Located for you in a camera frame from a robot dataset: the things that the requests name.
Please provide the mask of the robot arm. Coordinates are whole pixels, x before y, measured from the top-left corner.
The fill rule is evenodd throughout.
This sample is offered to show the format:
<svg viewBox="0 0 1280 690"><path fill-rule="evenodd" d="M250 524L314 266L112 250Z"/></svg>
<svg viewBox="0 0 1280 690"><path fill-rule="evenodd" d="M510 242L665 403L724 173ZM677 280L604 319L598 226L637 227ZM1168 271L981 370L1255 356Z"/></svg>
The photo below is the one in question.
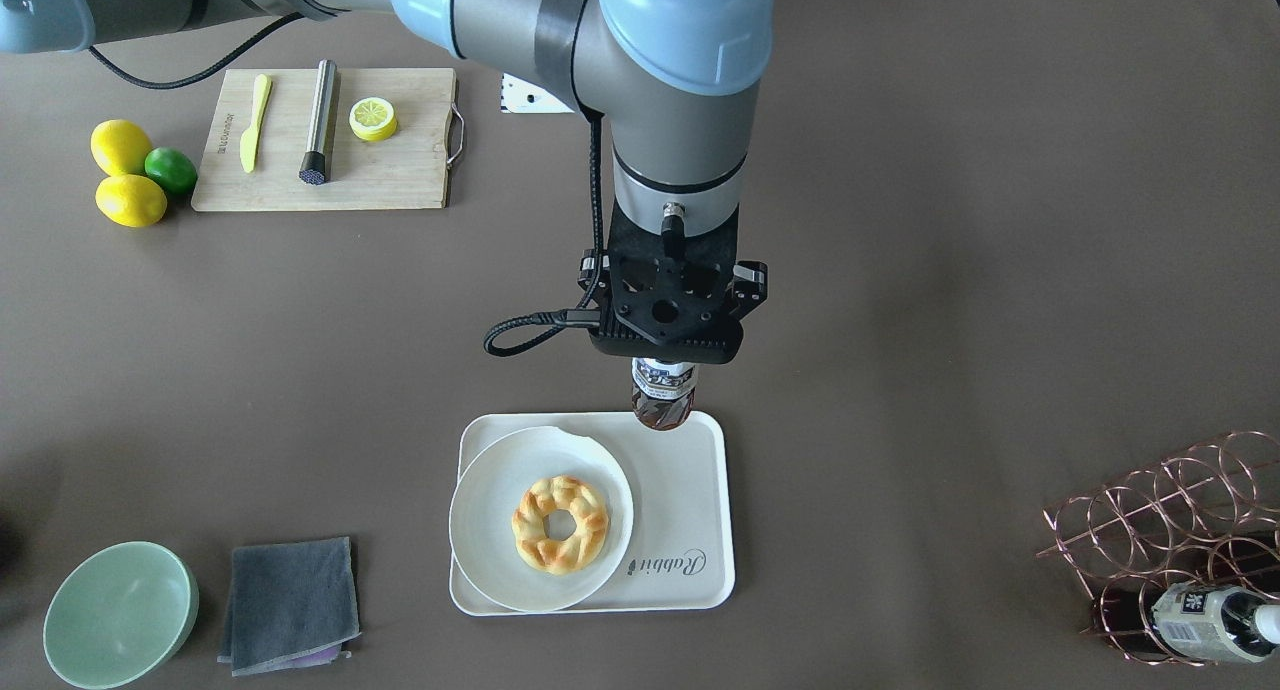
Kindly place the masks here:
<svg viewBox="0 0 1280 690"><path fill-rule="evenodd" d="M492 326L515 356L582 326L609 356L724 365L767 297L764 262L737 257L742 166L774 0L3 0L4 52L78 52L247 17L276 26L394 14L413 35L530 81L613 140L611 221L594 198L584 297Z"/></svg>

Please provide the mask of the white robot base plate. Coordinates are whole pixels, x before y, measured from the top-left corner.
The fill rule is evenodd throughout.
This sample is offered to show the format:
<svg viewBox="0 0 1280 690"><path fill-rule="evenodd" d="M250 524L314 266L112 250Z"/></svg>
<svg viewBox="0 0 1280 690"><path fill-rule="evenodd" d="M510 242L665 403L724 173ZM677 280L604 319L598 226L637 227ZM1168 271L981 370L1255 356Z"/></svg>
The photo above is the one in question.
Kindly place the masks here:
<svg viewBox="0 0 1280 690"><path fill-rule="evenodd" d="M503 113L577 113L549 90L503 72L499 110Z"/></svg>

